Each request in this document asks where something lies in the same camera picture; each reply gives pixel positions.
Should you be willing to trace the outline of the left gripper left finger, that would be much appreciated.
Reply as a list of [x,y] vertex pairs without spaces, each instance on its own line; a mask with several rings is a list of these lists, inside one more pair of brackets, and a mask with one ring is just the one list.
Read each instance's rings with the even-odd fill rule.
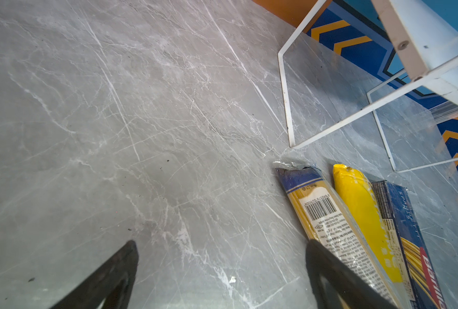
[[138,262],[136,242],[129,240],[53,308],[127,308]]

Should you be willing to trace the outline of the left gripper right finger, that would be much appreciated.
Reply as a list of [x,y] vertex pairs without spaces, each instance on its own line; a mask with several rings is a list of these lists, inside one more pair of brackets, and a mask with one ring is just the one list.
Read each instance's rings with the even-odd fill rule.
[[320,242],[306,246],[306,270],[318,308],[395,308]]

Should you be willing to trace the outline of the clear label spaghetti bag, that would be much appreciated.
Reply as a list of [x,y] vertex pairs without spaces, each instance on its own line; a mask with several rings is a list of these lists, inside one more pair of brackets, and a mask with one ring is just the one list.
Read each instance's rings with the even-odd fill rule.
[[284,162],[274,162],[274,167],[309,241],[320,242],[395,308],[403,308],[360,228],[321,171]]

